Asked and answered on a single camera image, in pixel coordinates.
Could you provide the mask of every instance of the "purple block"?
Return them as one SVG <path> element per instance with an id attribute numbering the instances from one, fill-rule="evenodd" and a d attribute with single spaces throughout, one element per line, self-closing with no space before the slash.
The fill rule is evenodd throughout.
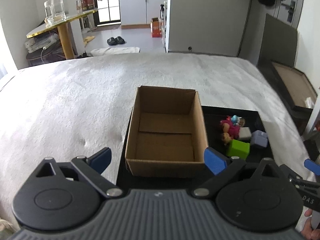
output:
<path id="1" fill-rule="evenodd" d="M 254 131 L 250 144 L 255 147 L 266 148 L 268 146 L 268 134 L 260 130 Z"/>

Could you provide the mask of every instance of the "metal screw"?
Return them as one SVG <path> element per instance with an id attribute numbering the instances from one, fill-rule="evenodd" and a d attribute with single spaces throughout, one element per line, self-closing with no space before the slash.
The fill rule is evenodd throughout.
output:
<path id="1" fill-rule="evenodd" d="M 197 197 L 205 197 L 207 195 L 209 195 L 210 191 L 207 188 L 197 188 L 193 191 L 193 194 Z"/>
<path id="2" fill-rule="evenodd" d="M 109 197 L 119 197 L 122 195 L 123 191 L 119 188 L 110 188 L 106 191 L 107 196 Z"/>
<path id="3" fill-rule="evenodd" d="M 161 197 L 161 196 L 163 196 L 163 193 L 162 192 L 157 192 L 157 193 L 154 193 L 154 195 L 156 196 L 156 197 Z"/>

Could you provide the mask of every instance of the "door handle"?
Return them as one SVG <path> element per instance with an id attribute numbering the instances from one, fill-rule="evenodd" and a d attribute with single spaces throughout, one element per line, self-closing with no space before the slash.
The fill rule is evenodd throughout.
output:
<path id="1" fill-rule="evenodd" d="M 291 23 L 292 18 L 293 18 L 294 8 L 296 6 L 296 2 L 294 0 L 291 0 L 290 4 L 281 3 L 281 6 L 283 6 L 288 11 L 287 21 Z"/>

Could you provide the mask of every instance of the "human hand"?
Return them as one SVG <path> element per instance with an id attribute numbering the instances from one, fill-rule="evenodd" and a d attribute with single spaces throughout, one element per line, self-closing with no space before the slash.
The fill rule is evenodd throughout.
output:
<path id="1" fill-rule="evenodd" d="M 304 215 L 306 217 L 311 216 L 312 209 L 308 209 Z M 320 240 L 320 229 L 313 230 L 311 227 L 311 217 L 307 219 L 307 221 L 304 224 L 303 230 L 301 231 L 301 234 L 307 239 L 307 240 Z"/>

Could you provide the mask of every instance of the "red box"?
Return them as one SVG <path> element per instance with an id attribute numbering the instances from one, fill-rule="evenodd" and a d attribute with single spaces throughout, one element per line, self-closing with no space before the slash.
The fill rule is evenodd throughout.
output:
<path id="1" fill-rule="evenodd" d="M 82 10 L 88 11 L 94 9 L 94 0 L 81 0 Z"/>
<path id="2" fill-rule="evenodd" d="M 161 38 L 162 33 L 160 29 L 160 22 L 158 18 L 153 18 L 150 23 L 151 35 L 153 38 Z"/>

